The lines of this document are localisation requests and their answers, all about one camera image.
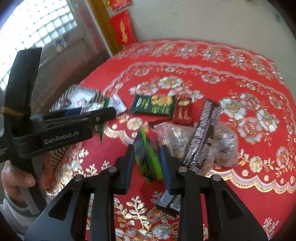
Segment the red envelope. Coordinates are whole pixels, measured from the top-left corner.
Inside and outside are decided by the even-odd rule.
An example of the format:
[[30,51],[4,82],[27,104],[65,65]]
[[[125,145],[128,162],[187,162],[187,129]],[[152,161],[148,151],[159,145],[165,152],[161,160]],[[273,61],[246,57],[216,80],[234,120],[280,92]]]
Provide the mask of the red envelope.
[[116,36],[120,46],[136,43],[136,39],[131,29],[131,18],[127,10],[110,18],[115,29]]
[[112,11],[116,11],[122,9],[130,5],[130,0],[109,0],[109,5],[111,6]]

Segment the floral tablecloth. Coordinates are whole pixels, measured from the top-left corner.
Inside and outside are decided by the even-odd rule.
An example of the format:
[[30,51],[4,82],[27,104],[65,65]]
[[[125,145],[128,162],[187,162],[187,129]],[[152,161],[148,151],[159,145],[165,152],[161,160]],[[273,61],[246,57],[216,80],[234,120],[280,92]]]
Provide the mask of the floral tablecloth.
[[[209,175],[226,180],[269,238],[285,222],[296,202],[296,108],[271,60],[211,42],[147,41],[124,49],[81,85],[106,96],[118,93],[128,108],[135,94],[187,95],[193,101],[195,122],[205,97],[219,102],[220,119],[239,137],[239,166],[215,165]],[[140,125],[156,118],[161,117],[125,113],[106,124],[102,143],[94,136],[72,145],[54,173],[48,195],[53,198],[76,174],[93,176],[113,165],[133,143]],[[129,193],[114,196],[117,241],[176,240],[178,217],[155,209],[164,190],[162,182],[146,184],[134,167]],[[205,219],[203,230],[207,239]]]

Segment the black and green package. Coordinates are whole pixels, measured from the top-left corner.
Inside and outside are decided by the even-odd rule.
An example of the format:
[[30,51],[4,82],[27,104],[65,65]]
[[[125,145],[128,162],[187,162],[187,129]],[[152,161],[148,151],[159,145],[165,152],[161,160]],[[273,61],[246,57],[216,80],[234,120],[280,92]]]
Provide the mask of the black and green package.
[[133,142],[135,148],[135,159],[140,173],[146,182],[163,179],[156,145],[146,138],[145,130],[141,127]]
[[131,105],[130,114],[146,113],[173,116],[176,100],[169,95],[136,95]]

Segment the window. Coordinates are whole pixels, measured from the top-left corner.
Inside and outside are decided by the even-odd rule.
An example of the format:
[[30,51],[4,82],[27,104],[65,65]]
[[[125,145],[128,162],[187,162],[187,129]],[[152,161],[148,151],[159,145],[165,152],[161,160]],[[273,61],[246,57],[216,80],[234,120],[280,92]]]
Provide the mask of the window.
[[19,50],[44,47],[76,26],[66,0],[24,0],[0,30],[0,88]]

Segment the floor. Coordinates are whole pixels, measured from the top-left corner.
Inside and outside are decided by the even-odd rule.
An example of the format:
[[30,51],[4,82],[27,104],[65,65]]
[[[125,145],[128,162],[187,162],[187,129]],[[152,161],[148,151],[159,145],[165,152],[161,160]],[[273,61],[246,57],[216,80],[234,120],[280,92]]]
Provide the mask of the floor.
[[267,0],[131,0],[138,41],[162,38],[220,42],[272,59],[296,100],[296,39]]

